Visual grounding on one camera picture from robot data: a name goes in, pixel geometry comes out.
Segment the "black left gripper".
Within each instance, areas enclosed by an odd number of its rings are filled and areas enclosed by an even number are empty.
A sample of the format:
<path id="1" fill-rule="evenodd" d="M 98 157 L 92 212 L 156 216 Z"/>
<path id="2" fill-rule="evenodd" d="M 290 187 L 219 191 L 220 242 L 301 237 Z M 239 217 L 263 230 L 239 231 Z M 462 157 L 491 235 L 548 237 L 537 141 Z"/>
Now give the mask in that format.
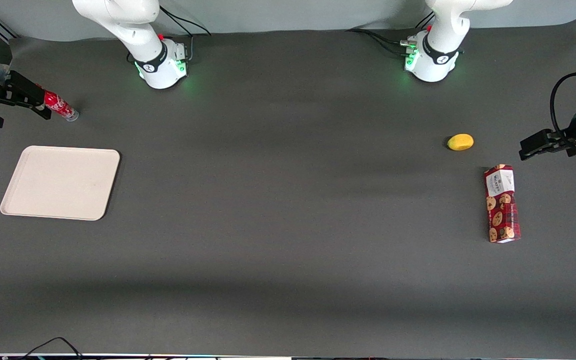
<path id="1" fill-rule="evenodd" d="M 542 129 L 533 135 L 526 137 L 519 142 L 519 159 L 526 161 L 536 155 L 546 153 L 558 153 L 566 151 L 568 157 L 576 155 L 576 114 L 571 118 L 569 125 L 562 129 L 556 120 L 556 116 L 551 116 L 551 123 L 556 136 L 553 137 L 553 130 Z"/>

